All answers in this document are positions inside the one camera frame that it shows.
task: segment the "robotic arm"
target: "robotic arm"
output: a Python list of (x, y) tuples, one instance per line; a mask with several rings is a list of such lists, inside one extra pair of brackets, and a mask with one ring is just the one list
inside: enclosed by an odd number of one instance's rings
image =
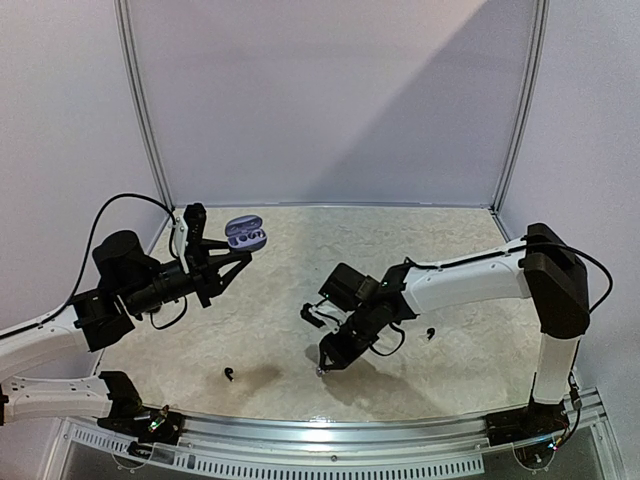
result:
[[(0, 425), (25, 418), (93, 416), (104, 428), (141, 442), (176, 443), (182, 416), (143, 407), (123, 372), (74, 380), (26, 379), (15, 375), (63, 355), (95, 352), (135, 327), (131, 317), (195, 292), (203, 307), (221, 295), (267, 241), (262, 220), (241, 217), (227, 224), (226, 242), (202, 238), (206, 211), (189, 205), (174, 226), (175, 259), (146, 255), (137, 235), (119, 231), (94, 249), (98, 287), (74, 296), (65, 308), (0, 331)], [(212, 255), (215, 250), (226, 251)], [(231, 268), (223, 275), (222, 267)]]
[[(390, 325), (449, 305), (496, 298), (532, 297), (542, 343), (531, 398), (525, 409), (488, 415), (492, 445), (552, 433), (568, 424), (563, 398), (578, 344), (589, 326), (584, 263), (544, 224), (527, 235), (476, 255), (418, 264), (406, 260), (378, 282), (339, 264), (320, 294), (348, 317), (320, 341), (318, 373), (343, 370)], [(322, 305), (306, 304), (302, 317), (324, 325)]]

